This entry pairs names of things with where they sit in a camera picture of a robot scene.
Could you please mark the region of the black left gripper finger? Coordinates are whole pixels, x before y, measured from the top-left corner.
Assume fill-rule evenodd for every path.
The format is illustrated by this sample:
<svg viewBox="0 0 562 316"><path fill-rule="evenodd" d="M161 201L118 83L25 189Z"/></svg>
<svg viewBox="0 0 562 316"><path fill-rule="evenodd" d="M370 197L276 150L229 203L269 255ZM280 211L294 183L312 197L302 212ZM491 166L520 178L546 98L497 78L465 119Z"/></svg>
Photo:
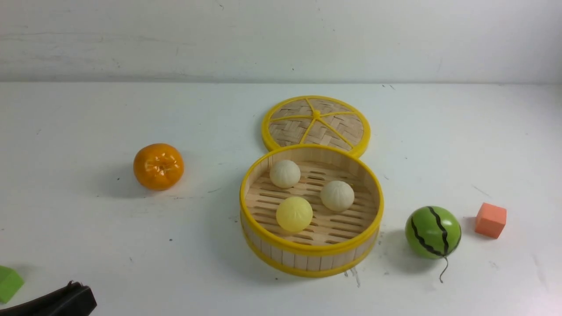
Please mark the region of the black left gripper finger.
<svg viewBox="0 0 562 316"><path fill-rule="evenodd" d="M2 309L2 316L89 316L97 307L90 286L70 281L66 286L29 302Z"/></svg>

